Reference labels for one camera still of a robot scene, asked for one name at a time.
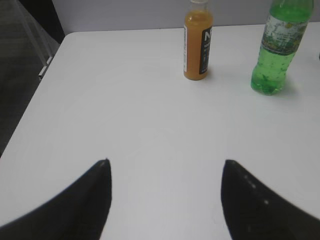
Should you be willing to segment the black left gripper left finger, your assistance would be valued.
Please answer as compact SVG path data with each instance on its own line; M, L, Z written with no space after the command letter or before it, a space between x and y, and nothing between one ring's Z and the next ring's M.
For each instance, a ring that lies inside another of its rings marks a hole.
M73 184L0 228L2 240L98 240L112 202L108 159L97 161Z

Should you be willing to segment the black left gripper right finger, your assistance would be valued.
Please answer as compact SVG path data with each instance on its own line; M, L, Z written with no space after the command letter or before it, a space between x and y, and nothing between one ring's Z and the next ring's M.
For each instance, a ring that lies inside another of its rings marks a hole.
M318 240L320 220L275 193L237 161L223 166L220 199L233 240Z

